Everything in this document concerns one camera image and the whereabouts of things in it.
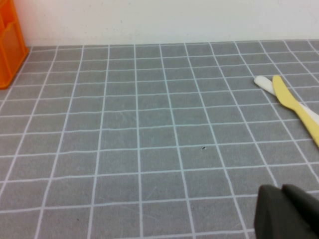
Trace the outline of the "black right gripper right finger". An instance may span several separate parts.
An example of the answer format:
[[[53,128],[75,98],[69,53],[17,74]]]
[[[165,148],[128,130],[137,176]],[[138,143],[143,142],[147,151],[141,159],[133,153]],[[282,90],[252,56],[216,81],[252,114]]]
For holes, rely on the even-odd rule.
[[[315,235],[319,237],[319,201],[292,184],[284,184],[282,191]]]

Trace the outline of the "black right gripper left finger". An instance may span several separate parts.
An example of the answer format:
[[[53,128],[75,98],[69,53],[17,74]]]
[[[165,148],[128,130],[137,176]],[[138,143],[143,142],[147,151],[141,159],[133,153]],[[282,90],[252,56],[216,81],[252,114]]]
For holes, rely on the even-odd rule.
[[[300,217],[292,202],[279,188],[271,185],[259,188],[254,229],[258,239],[310,237],[310,227]]]

